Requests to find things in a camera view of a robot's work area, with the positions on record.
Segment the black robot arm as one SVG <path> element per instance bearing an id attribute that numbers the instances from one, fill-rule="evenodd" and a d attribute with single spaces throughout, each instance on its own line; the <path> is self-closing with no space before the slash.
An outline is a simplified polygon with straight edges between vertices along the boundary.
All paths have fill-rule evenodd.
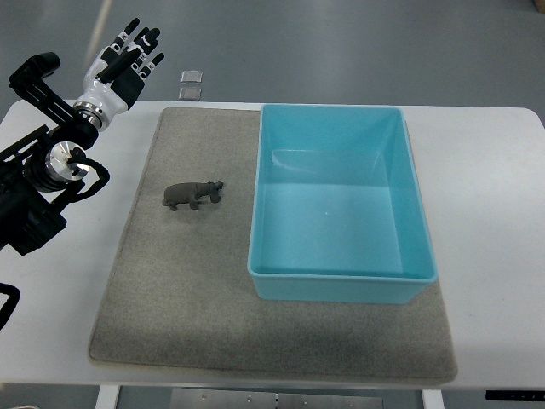
<path id="1" fill-rule="evenodd" d="M 66 227 L 63 210 L 97 194 L 108 170 L 86 154 L 99 136 L 97 119 L 80 113 L 45 82 L 60 67 L 53 52 L 34 55 L 9 87 L 55 123 L 42 125 L 1 152 L 1 245 L 24 256 Z"/>

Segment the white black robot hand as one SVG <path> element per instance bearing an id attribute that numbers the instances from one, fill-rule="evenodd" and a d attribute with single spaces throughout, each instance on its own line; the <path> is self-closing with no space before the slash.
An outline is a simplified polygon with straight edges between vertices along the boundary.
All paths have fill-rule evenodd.
<path id="1" fill-rule="evenodd" d="M 95 58 L 83 78 L 83 94 L 74 109 L 98 131 L 138 100 L 164 54 L 155 54 L 160 30 L 133 19 Z"/>

